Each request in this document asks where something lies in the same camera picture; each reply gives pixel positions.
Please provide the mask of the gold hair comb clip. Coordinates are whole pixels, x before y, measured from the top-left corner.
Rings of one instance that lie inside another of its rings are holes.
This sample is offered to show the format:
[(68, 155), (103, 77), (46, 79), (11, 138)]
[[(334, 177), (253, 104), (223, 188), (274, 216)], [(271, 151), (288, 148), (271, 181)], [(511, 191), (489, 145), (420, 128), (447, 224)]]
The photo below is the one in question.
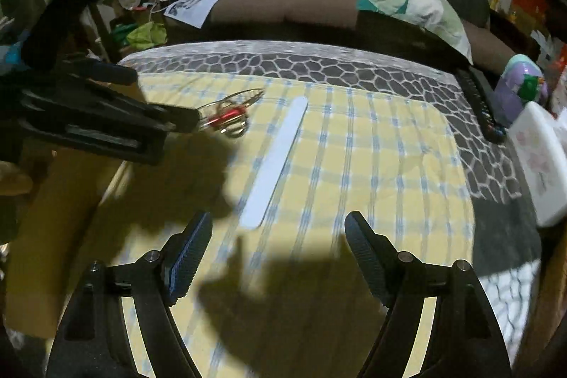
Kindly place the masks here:
[(248, 110), (263, 94), (262, 88), (248, 88), (198, 107), (198, 130), (212, 130), (231, 139), (243, 136), (249, 128)]

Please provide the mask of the white nail file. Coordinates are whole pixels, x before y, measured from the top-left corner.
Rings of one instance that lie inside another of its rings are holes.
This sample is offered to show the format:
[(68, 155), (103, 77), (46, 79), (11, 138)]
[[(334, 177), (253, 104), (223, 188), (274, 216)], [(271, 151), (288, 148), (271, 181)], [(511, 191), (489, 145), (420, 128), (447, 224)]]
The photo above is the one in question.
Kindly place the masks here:
[(306, 97), (297, 97), (291, 102), (272, 145), (259, 166), (257, 177), (239, 217), (240, 227), (255, 229), (262, 224), (308, 104)]

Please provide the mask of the grey stone pattern tablecloth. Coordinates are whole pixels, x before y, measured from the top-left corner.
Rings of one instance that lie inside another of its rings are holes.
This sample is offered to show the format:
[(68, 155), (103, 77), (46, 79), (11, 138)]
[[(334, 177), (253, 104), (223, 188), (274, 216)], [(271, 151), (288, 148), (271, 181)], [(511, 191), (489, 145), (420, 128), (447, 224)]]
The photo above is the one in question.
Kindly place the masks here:
[(275, 40), (197, 42), (122, 58), (139, 73), (212, 72), (332, 84), (427, 102), (449, 122), (467, 186), (483, 222), (473, 263), (502, 329), (509, 357), (526, 333), (541, 245), (522, 216), (526, 203), (509, 149), (488, 142), (465, 93), (450, 73), (398, 57), (351, 48)]

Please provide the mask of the white printed paper sheet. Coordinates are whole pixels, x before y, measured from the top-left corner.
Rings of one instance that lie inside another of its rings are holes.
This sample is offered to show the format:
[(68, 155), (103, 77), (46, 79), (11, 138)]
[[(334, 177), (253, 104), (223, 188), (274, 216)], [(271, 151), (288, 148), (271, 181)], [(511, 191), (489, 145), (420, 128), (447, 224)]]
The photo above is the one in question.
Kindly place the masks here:
[(201, 29), (210, 12), (220, 0), (178, 0), (168, 6), (164, 16), (168, 19)]

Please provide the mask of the brown cardboard box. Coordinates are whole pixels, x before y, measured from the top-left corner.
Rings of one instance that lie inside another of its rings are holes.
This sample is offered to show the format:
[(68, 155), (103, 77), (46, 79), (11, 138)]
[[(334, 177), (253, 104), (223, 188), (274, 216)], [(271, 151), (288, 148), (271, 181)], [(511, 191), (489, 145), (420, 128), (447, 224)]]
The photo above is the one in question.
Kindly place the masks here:
[(1, 191), (27, 192), (9, 243), (4, 320), (12, 330), (50, 339), (66, 301), (74, 246), (131, 164), (35, 140), (24, 144), (24, 160), (44, 161), (46, 171), (34, 179), (27, 166), (1, 164)]

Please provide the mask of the yellow plaid cloth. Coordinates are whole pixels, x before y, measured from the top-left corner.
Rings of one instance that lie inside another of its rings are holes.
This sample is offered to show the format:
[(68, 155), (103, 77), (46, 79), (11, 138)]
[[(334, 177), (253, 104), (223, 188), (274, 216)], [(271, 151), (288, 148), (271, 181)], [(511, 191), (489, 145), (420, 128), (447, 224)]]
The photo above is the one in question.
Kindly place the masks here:
[[(353, 211), (427, 263), (470, 259), (474, 212), (448, 119), (385, 93), (254, 76), (144, 75), (154, 103), (200, 107), (259, 87), (248, 132), (172, 137), (155, 167), (131, 164), (98, 207), (77, 258), (135, 261), (212, 213), (213, 234), (172, 313), (205, 377), (353, 377), (385, 310), (344, 239)], [(255, 229), (239, 217), (291, 102), (308, 108)]]

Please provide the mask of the black remote control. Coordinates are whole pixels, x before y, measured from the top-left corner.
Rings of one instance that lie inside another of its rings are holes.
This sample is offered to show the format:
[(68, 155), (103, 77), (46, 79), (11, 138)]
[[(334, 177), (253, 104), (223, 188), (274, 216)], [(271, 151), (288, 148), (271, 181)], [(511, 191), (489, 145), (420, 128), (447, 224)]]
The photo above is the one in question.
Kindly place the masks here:
[(457, 70), (455, 78), (477, 118), (483, 137), (493, 144), (505, 143), (510, 122), (484, 74), (469, 67)]

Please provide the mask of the white tissue dispenser box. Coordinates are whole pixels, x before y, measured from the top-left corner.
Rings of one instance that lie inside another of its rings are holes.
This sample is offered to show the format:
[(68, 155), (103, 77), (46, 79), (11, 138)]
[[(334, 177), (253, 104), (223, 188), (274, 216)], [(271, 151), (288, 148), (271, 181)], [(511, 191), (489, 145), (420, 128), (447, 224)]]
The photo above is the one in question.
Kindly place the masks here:
[(566, 109), (558, 117), (529, 102), (507, 132), (538, 227), (566, 217)]

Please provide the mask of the purple round container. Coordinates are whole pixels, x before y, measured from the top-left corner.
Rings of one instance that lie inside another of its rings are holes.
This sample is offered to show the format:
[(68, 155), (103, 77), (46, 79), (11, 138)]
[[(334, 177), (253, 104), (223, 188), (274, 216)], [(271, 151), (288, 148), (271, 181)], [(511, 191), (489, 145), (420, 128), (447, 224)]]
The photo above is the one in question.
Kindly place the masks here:
[(549, 99), (549, 90), (537, 64), (528, 56), (518, 54), (505, 65), (495, 96), (505, 118), (513, 123), (527, 103), (535, 102), (544, 107)]

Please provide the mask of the green white pillow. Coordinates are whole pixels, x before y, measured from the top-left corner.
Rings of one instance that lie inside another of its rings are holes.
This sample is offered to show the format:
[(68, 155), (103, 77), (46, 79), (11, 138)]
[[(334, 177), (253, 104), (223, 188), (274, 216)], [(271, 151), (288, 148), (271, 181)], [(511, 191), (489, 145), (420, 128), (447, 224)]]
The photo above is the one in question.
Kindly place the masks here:
[(387, 15), (435, 34), (472, 64), (472, 48), (463, 24), (447, 0), (359, 0), (360, 11)]

